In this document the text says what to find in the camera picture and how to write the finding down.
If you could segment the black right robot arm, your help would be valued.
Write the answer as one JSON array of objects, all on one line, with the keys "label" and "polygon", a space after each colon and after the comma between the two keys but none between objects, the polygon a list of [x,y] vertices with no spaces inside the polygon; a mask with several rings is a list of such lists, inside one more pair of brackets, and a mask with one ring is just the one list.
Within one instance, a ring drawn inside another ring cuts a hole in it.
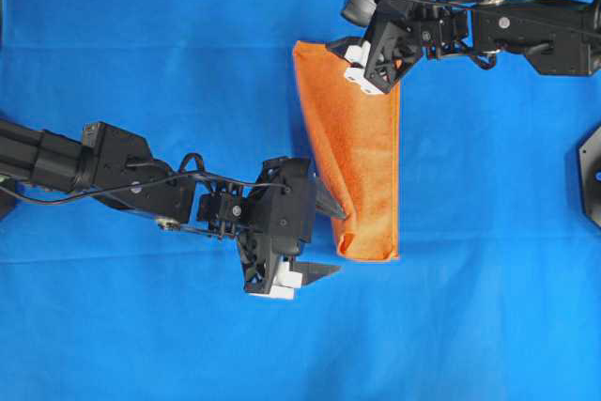
[{"label": "black right robot arm", "polygon": [[489,70],[507,52],[541,75],[592,76],[600,69],[600,2],[377,0],[363,37],[326,48],[368,95],[390,93],[422,57],[465,56]]}]

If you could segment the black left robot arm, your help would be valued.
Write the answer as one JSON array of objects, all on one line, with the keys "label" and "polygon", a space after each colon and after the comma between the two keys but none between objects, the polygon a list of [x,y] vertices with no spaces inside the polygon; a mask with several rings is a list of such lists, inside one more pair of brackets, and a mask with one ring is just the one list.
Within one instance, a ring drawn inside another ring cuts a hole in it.
[{"label": "black left robot arm", "polygon": [[297,289],[339,270],[299,259],[317,214],[345,216],[308,159],[267,160],[257,180],[245,182],[208,172],[198,153],[174,169],[153,157],[145,138],[104,122],[87,125],[74,141],[3,120],[3,215],[22,198],[18,184],[63,193],[57,205],[91,197],[165,231],[232,239],[252,296],[291,300]]}]

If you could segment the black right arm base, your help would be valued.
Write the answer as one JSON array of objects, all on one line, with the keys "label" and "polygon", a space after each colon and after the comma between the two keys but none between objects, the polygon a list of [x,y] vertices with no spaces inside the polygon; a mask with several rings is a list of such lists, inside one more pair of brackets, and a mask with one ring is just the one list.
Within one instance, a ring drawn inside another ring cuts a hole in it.
[{"label": "black right arm base", "polygon": [[600,125],[578,143],[579,192],[586,218],[600,228]]}]

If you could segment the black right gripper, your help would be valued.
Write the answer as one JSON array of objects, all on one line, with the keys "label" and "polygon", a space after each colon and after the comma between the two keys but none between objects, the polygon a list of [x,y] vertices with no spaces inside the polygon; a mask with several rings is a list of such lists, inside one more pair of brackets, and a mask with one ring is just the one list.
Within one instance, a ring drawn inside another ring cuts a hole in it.
[{"label": "black right gripper", "polygon": [[326,49],[350,64],[345,79],[363,93],[389,94],[423,56],[420,20],[379,13],[370,24],[354,13],[346,13],[345,19],[366,26],[365,35],[328,42]]}]

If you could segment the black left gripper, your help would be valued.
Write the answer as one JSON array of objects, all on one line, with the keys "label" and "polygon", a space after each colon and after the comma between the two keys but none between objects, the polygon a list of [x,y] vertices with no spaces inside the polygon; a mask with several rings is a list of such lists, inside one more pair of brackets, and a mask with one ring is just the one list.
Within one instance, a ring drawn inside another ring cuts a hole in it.
[{"label": "black left gripper", "polygon": [[310,168],[311,161],[303,158],[263,162],[245,198],[237,238],[246,293],[291,300],[296,289],[341,269],[296,260],[311,241],[316,211],[338,220],[347,217],[323,181],[311,178]]}]

